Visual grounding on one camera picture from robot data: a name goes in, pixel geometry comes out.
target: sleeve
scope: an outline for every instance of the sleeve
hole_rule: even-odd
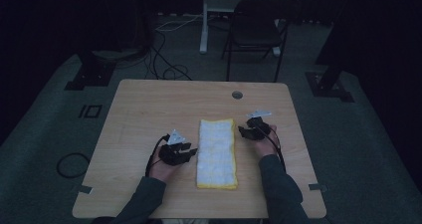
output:
[[[264,156],[259,165],[270,223],[310,223],[301,205],[302,193],[283,171],[279,158],[274,154]]]
[[[166,184],[158,179],[142,177],[135,193],[110,224],[142,224],[162,203]]]

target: person's right hand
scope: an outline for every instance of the person's right hand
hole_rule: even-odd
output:
[[[272,129],[272,131],[270,132],[268,137],[275,144],[279,144],[279,143],[277,143],[278,140],[277,140],[277,136],[275,134],[275,132],[277,131],[277,127],[275,125],[271,124],[270,128]],[[266,155],[270,155],[270,154],[277,154],[276,148],[266,137],[262,140],[255,141],[254,146],[255,146],[255,151],[257,152],[257,154],[260,158],[262,158]]]

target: dark background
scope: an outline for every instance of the dark background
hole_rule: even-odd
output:
[[[334,24],[316,62],[359,78],[420,189],[421,1],[302,0],[300,19]],[[199,14],[202,2],[0,0],[0,141],[70,55],[147,47],[158,12]]]

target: person's left hand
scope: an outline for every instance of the person's left hand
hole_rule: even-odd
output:
[[[179,169],[182,164],[179,165],[168,165],[164,161],[160,160],[158,153],[161,149],[161,146],[157,148],[152,163],[155,163],[151,166],[149,170],[149,177],[156,178],[165,183],[171,178],[171,176]]]

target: hand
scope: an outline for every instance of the hand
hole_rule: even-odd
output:
[[[179,169],[182,164],[176,166],[166,164],[158,156],[160,149],[161,146],[157,148],[154,158],[152,159],[152,163],[155,164],[153,164],[149,170],[149,177],[153,177],[167,183],[171,176],[177,171],[177,169]]]
[[[277,145],[280,145],[276,136],[277,127],[275,125],[270,125],[272,131],[268,134],[268,137]],[[257,152],[260,158],[270,155],[270,154],[277,154],[276,148],[274,145],[265,137],[262,140],[258,140],[254,142],[255,151]]]

